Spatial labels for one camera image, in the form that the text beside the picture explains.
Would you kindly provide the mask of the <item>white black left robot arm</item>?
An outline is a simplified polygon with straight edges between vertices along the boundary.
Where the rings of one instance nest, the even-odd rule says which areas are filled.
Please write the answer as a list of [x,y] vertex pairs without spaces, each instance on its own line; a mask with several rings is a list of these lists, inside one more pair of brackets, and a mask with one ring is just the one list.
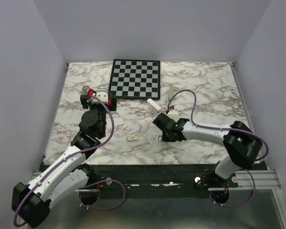
[[114,126],[113,108],[107,92],[89,90],[81,95],[81,101],[86,112],[81,117],[79,132],[64,153],[40,175],[14,187],[11,208],[15,212],[15,227],[39,226],[70,193],[96,184],[96,176],[83,170],[84,161],[112,138],[113,130],[106,136],[106,118]]

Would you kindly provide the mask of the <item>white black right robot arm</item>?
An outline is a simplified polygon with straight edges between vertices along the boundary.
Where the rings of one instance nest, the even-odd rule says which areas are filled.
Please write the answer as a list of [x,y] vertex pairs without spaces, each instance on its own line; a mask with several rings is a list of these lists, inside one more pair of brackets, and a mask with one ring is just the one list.
[[201,128],[187,118],[174,121],[160,113],[153,124],[162,131],[162,141],[176,142],[198,140],[223,146],[228,156],[219,161],[212,172],[201,177],[207,187],[220,187],[240,169],[251,169],[262,148],[262,141],[242,122],[235,121],[230,126]]

